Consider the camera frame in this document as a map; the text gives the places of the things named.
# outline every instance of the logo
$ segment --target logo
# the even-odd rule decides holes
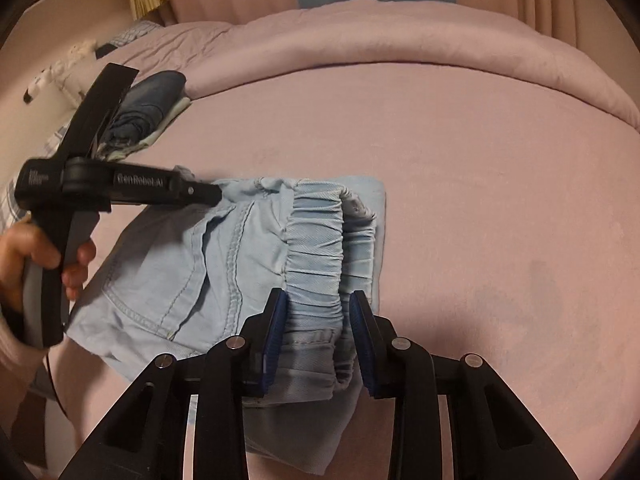
[[[164,187],[164,182],[157,176],[116,174],[116,182],[124,186]]]
[[[38,173],[38,170],[29,170],[29,185],[40,186],[43,182],[49,180],[49,175]]]

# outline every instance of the person's arm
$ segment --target person's arm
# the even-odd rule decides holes
[[[21,343],[10,329],[15,317],[22,315],[25,258],[46,269],[60,264],[60,253],[44,233],[22,222],[0,236],[0,304],[5,311],[5,316],[0,316],[0,426],[6,434],[10,434],[18,407],[47,352]],[[78,249],[78,263],[65,269],[62,280],[70,300],[78,297],[88,276],[88,264],[94,258],[95,246],[87,242]]]

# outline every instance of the white plush toy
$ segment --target white plush toy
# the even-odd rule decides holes
[[[70,70],[71,67],[76,65],[85,57],[92,55],[97,46],[98,43],[96,40],[85,40],[82,43],[72,46],[63,59],[57,60],[55,63],[40,72],[33,81],[31,81],[27,87],[27,91],[24,93],[24,102],[29,104],[33,101],[52,81],[60,78],[65,72]]]

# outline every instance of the light blue jeans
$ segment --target light blue jeans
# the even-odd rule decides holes
[[[127,227],[74,309],[68,335],[133,380],[159,353],[207,352],[261,312],[272,287],[285,289],[276,380],[263,399],[245,399],[246,441],[321,473],[362,386],[348,300],[361,289],[377,309],[382,183],[217,184],[223,199],[215,208],[150,207]]]

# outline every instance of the hand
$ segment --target hand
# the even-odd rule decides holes
[[[0,236],[0,299],[4,306],[22,312],[22,274],[24,259],[45,269],[60,264],[60,253],[41,229],[33,224],[14,224]],[[89,275],[88,265],[95,258],[95,245],[89,240],[78,248],[78,262],[65,267],[62,283],[66,296],[75,301]]]

